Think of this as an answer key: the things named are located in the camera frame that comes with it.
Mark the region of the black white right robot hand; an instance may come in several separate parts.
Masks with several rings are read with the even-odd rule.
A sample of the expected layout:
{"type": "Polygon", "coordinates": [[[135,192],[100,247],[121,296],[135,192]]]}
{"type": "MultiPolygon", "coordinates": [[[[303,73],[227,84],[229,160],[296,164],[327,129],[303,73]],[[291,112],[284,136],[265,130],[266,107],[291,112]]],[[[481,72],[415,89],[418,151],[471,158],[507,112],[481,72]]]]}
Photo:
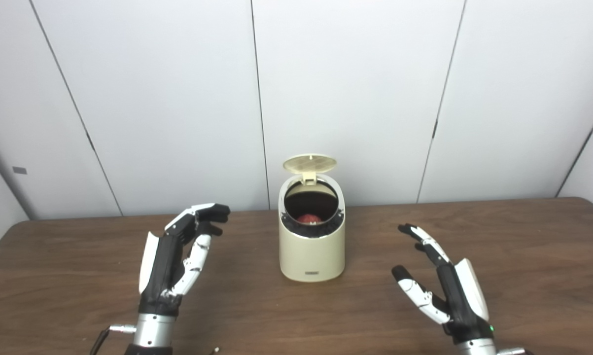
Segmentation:
{"type": "Polygon", "coordinates": [[[461,351],[470,350],[474,355],[484,348],[494,354],[494,328],[470,260],[453,263],[440,244],[417,225],[400,224],[398,230],[413,238],[415,248],[435,266],[445,297],[427,290],[407,268],[397,265],[391,273],[401,290],[425,316],[442,326],[461,351]]]}

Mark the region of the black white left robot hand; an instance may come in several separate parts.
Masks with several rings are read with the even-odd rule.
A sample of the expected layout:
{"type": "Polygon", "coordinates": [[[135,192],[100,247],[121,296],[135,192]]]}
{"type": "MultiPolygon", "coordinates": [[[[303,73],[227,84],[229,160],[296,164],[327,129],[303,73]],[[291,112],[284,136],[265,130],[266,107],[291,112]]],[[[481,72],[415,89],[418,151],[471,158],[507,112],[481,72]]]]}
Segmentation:
{"type": "Polygon", "coordinates": [[[200,204],[185,209],[161,236],[149,232],[141,259],[140,314],[176,317],[184,295],[204,268],[211,239],[222,235],[230,207],[200,204]]]}

